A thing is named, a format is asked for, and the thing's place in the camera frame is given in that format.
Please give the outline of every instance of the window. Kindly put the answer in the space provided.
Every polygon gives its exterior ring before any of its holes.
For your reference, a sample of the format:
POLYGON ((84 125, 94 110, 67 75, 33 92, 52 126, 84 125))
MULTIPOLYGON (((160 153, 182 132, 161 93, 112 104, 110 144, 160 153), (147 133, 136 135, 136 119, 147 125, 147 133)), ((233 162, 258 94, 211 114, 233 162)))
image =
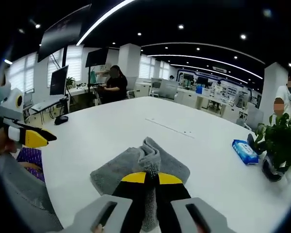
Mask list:
MULTIPOLYGON (((50 87, 52 73, 62 67, 63 52, 64 49, 61 49, 48 57, 48 87, 50 87)), ((67 77, 72 77, 77 82, 81 81, 82 53, 82 46, 68 46, 66 66, 69 65, 69 68, 67 77)))
POLYGON ((155 58, 141 55, 139 64, 139 78, 150 79, 154 76, 155 58))
POLYGON ((166 62, 161 61, 161 66, 160 66, 160 79, 169 79, 169 69, 170 65, 166 62))
POLYGON ((7 79, 11 88, 18 88, 22 92, 33 91, 33 69, 36 53, 29 54, 13 62, 10 66, 7 79))

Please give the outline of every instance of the wet wipes package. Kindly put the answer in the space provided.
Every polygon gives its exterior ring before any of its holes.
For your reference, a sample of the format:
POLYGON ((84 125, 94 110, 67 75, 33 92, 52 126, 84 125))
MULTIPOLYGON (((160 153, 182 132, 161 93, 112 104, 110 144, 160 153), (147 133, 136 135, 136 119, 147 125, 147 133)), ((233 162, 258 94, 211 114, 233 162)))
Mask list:
POLYGON ((259 157, 246 141, 234 140, 232 146, 245 164, 257 164, 259 157))

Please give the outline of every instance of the black monitor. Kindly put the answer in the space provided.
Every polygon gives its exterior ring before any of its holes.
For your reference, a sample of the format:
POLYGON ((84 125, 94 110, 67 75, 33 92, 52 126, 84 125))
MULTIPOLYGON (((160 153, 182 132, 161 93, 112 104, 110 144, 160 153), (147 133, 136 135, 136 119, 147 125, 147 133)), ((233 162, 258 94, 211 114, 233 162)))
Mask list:
POLYGON ((106 64, 107 55, 107 48, 89 52, 87 55, 85 67, 94 67, 106 64))
POLYGON ((198 77, 197 78, 197 83, 204 84, 205 86, 208 86, 208 78, 198 77))
POLYGON ((68 66, 65 66, 52 73, 52 79, 50 81, 49 95, 64 95, 66 78, 67 78, 68 66))
POLYGON ((187 80, 190 80, 190 81, 193 81, 194 80, 194 75, 192 75, 192 74, 184 74, 183 78, 187 79, 187 80))
POLYGON ((90 5, 87 5, 76 10, 44 32, 39 49, 38 62, 65 46, 77 43, 80 38, 83 21, 88 15, 89 9, 90 5))

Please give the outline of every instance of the person in white shirt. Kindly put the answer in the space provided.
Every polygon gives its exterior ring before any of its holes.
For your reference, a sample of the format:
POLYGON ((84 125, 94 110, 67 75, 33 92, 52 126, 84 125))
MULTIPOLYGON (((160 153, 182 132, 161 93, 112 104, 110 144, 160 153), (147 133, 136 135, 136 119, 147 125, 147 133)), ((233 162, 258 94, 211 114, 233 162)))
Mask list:
POLYGON ((291 117, 291 69, 289 71, 288 83, 280 86, 274 101, 274 112, 277 116, 288 113, 291 117))

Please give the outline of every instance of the green plant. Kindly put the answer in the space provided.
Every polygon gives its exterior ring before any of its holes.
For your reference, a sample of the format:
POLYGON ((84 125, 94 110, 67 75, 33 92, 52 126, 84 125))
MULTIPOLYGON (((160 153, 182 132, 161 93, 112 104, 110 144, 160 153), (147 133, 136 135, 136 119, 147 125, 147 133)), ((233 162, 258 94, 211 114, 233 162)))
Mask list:
POLYGON ((276 117, 273 126, 260 123, 256 136, 257 145, 259 141, 265 139, 266 150, 272 156, 272 163, 276 170, 283 167, 288 169, 291 166, 291 119, 287 113, 276 117))
POLYGON ((75 81, 74 78, 68 77, 67 80, 66 80, 66 85, 67 86, 73 86, 74 81, 75 81))

